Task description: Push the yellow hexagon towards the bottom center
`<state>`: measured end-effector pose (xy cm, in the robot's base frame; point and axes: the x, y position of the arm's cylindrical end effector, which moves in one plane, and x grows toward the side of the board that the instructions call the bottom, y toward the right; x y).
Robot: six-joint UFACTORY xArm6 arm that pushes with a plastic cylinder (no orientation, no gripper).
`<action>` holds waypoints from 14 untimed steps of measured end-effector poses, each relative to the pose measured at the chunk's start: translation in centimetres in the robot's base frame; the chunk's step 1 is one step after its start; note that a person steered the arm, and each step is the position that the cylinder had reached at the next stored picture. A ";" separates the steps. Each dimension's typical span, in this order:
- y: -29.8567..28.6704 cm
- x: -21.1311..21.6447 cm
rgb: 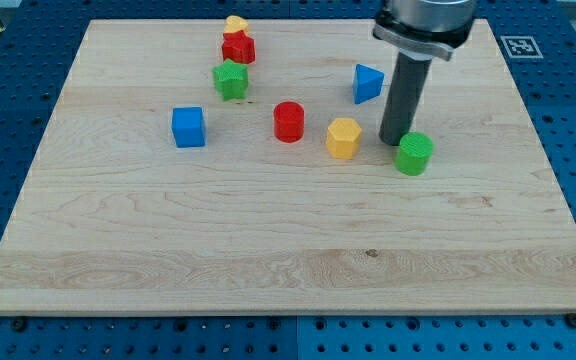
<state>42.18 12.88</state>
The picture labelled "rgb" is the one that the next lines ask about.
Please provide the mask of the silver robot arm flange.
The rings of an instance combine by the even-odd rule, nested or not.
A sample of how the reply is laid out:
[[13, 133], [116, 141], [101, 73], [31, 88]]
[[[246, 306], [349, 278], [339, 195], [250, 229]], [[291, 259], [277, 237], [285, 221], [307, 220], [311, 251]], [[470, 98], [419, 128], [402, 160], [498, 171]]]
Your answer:
[[383, 0], [373, 36], [415, 60], [449, 61], [466, 42], [476, 0]]

